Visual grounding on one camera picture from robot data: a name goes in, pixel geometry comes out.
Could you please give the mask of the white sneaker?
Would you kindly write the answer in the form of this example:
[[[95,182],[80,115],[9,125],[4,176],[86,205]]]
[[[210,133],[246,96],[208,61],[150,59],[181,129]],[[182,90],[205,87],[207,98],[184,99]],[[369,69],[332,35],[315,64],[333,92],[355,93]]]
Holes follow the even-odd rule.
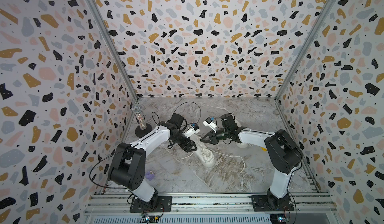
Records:
[[[245,149],[248,147],[247,143],[236,143],[237,147],[240,149]]]
[[[219,153],[217,151],[209,149],[209,148],[207,148],[205,146],[204,143],[201,142],[201,137],[199,137],[196,134],[191,135],[190,139],[195,142],[197,148],[196,148],[195,151],[193,151],[192,154],[190,154],[187,157],[181,158],[181,160],[187,159],[187,158],[191,157],[192,155],[195,155],[195,156],[197,156],[200,159],[200,161],[202,162],[202,164],[205,167],[212,168],[213,166],[216,165],[216,159],[215,159],[214,154],[218,154],[219,156],[223,156],[223,157],[239,158],[239,159],[241,159],[241,161],[243,163],[243,168],[242,168],[242,170],[240,172],[241,173],[244,172],[244,170],[246,168],[246,163],[245,163],[244,159],[241,156],[231,156],[231,155]]]

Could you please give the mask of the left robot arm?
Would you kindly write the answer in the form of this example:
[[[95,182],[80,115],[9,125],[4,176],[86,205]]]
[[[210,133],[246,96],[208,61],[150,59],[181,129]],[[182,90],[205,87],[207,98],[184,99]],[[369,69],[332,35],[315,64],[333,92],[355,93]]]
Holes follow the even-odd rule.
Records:
[[[118,145],[110,164],[108,178],[131,191],[142,202],[157,198],[157,190],[145,181],[146,157],[162,143],[170,141],[186,153],[195,152],[197,145],[191,139],[200,129],[197,123],[183,128],[184,117],[172,114],[168,121],[161,121],[151,132],[130,144]]]

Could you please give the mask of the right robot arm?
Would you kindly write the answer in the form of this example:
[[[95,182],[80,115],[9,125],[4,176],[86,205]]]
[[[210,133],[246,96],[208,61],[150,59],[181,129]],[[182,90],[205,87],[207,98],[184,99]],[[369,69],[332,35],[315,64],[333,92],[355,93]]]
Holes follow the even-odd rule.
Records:
[[[214,118],[207,118],[204,125],[210,127],[201,138],[201,142],[216,145],[219,141],[229,139],[237,144],[250,144],[266,149],[275,168],[274,177],[267,191],[267,203],[276,210],[284,201],[289,200],[288,187],[295,171],[300,169],[303,152],[286,130],[262,132],[247,127],[239,127],[233,114],[221,116],[222,128]]]

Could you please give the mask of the purple small object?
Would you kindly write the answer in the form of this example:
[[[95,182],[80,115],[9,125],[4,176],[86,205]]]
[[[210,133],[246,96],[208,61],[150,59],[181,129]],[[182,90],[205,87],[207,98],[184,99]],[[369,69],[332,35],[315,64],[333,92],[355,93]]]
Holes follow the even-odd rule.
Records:
[[[156,177],[153,171],[148,171],[145,173],[145,178],[149,181],[153,180]]]

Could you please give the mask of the aluminium front rail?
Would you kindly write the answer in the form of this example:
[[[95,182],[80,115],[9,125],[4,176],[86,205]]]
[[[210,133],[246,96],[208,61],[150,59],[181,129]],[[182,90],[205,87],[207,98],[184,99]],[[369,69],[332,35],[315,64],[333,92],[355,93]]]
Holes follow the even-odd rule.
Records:
[[[263,214],[328,214],[336,213],[336,205],[326,193],[293,193],[288,204],[278,210],[264,204],[263,194],[160,194],[156,212],[160,214],[234,215]],[[128,194],[93,195],[85,215],[140,214],[142,204]]]

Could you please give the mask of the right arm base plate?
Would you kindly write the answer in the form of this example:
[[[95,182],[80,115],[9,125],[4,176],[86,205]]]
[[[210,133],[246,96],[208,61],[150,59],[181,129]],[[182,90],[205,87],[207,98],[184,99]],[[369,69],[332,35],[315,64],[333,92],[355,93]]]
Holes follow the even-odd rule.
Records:
[[[274,195],[253,195],[251,204],[255,212],[291,212],[295,209],[289,194],[281,199],[277,199]]]

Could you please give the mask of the aluminium corner post left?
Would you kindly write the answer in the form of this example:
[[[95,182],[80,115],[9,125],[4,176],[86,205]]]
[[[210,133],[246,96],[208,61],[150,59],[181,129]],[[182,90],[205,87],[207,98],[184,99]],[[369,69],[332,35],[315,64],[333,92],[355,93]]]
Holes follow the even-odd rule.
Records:
[[[100,30],[100,34],[101,34],[102,38],[106,42],[106,46],[109,48],[111,55],[112,55],[115,63],[117,64],[117,67],[118,67],[118,69],[119,69],[119,71],[123,77],[123,80],[127,86],[128,93],[129,93],[131,99],[133,100],[133,102],[138,101],[139,98],[138,98],[137,94],[135,93],[132,82],[131,82],[128,74],[127,74],[127,71],[123,65],[123,62],[122,62],[119,54],[118,54],[118,51],[116,50],[116,47],[115,47],[113,40],[109,34],[109,31],[104,24],[103,17],[101,15],[99,9],[97,8],[95,0],[85,0],[85,2],[90,9],[90,13],[92,14],[92,16],[95,19],[95,23]]]

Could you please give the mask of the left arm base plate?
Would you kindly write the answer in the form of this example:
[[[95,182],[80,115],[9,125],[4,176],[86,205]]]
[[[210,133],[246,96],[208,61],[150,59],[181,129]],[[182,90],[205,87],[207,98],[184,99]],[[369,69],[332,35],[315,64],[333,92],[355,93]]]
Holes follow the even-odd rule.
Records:
[[[131,201],[130,213],[170,213],[172,202],[172,196],[153,197],[149,202],[134,198]]]

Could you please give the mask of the aluminium corner post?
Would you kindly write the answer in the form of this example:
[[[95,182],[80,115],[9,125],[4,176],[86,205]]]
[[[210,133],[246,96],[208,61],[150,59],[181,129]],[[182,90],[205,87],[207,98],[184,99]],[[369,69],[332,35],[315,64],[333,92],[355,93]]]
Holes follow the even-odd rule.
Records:
[[[296,56],[291,68],[289,69],[286,78],[283,81],[283,84],[279,88],[279,91],[275,97],[275,101],[278,103],[279,99],[283,96],[283,92],[285,88],[290,83],[290,79],[295,74],[296,69],[299,67],[300,62],[305,57],[308,49],[311,46],[311,43],[314,42],[315,38],[317,37],[317,34],[319,33],[326,17],[328,16],[329,12],[331,11],[333,5],[335,4],[337,0],[327,0],[326,3],[323,6],[322,11],[319,14],[319,17],[317,18],[314,26],[310,30],[307,39],[304,41],[302,48],[299,50],[298,55]]]
[[[119,54],[118,54],[118,51],[116,50],[116,47],[115,47],[113,40],[109,34],[109,31],[104,24],[103,17],[101,15],[99,9],[97,8],[95,0],[85,0],[85,2],[90,9],[90,13],[92,14],[92,16],[95,19],[95,23],[100,30],[100,34],[101,34],[102,38],[106,42],[106,46],[109,48],[111,55],[112,55],[115,63],[117,64],[117,67],[118,67],[118,69],[119,69],[119,71],[123,77],[123,80],[127,86],[128,93],[129,93],[131,99],[133,100],[133,102],[138,101],[139,98],[138,98],[137,94],[135,93],[132,82],[131,82],[128,74],[127,74],[127,71],[123,65],[123,62],[122,62]]]

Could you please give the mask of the aluminium corner post right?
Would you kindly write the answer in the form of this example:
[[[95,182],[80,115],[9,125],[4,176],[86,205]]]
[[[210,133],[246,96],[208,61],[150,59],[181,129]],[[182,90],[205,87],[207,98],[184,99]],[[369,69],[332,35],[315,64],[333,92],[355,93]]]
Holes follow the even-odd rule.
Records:
[[[317,34],[319,33],[326,17],[328,16],[329,12],[331,11],[333,5],[335,4],[337,0],[327,0],[326,3],[323,6],[322,11],[319,14],[319,17],[317,18],[314,26],[310,30],[307,39],[304,41],[302,48],[299,50],[298,55],[296,56],[291,68],[289,69],[286,78],[283,81],[283,84],[279,88],[279,91],[275,97],[275,101],[278,103],[279,99],[283,96],[283,92],[285,88],[290,83],[290,79],[295,74],[296,69],[299,67],[300,62],[305,57],[308,49],[311,46],[311,43],[314,42],[315,38],[317,37]]]

